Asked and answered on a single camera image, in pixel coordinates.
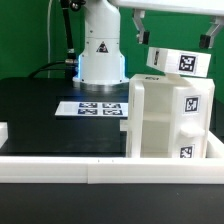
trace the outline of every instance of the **white block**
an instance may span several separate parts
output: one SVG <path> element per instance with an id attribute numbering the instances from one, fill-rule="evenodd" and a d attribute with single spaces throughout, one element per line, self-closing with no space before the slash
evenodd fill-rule
<path id="1" fill-rule="evenodd" d="M 6 122 L 0 122 L 0 148 L 8 139 L 8 127 Z"/>
<path id="2" fill-rule="evenodd" d="M 211 79 L 135 75 L 129 88 L 127 155 L 204 158 L 213 95 Z"/>
<path id="3" fill-rule="evenodd" d="M 147 65 L 166 74 L 207 77 L 211 55 L 150 47 Z"/>

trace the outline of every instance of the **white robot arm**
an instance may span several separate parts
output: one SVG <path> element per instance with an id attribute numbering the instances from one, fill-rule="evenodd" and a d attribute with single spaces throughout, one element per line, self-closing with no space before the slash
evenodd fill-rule
<path id="1" fill-rule="evenodd" d="M 212 26 L 201 35 L 200 47 L 212 47 L 215 35 L 224 26 L 224 1 L 213 0 L 87 0 L 85 4 L 85 50 L 79 57 L 79 74 L 75 86 L 109 90 L 128 83 L 124 57 L 119 50 L 120 14 L 117 7 L 133 8 L 133 19 L 139 31 L 139 43 L 147 43 L 141 18 L 145 10 L 195 13 L 215 16 Z"/>

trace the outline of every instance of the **black table surface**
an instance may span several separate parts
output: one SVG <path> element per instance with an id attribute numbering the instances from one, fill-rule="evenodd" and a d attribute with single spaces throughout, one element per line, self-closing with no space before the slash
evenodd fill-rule
<path id="1" fill-rule="evenodd" d="M 8 122 L 2 155 L 124 154 L 118 118 L 57 119 L 61 100 L 122 101 L 63 80 L 0 81 L 0 121 Z M 0 184 L 1 224 L 223 224 L 224 186 L 201 184 Z"/>
<path id="2" fill-rule="evenodd" d="M 124 156 L 120 118 L 56 117 L 60 101 L 127 102 L 128 90 L 81 91 L 63 79 L 0 81 L 0 122 L 8 141 L 0 155 Z"/>

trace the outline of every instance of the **white cube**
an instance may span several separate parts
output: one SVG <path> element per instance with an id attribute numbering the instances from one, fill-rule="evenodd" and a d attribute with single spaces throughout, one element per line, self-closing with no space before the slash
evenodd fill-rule
<path id="1" fill-rule="evenodd" d="M 150 47 L 147 65 L 165 74 L 207 77 L 210 54 Z"/>
<path id="2" fill-rule="evenodd" d="M 8 139 L 8 126 L 6 122 L 0 122 L 0 148 Z"/>

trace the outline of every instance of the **warning triangle label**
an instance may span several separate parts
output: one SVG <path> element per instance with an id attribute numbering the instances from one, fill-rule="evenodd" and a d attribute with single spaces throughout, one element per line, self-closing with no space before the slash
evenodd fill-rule
<path id="1" fill-rule="evenodd" d="M 100 44 L 99 48 L 97 49 L 98 53 L 108 53 L 106 44 L 104 43 L 104 41 Z"/>

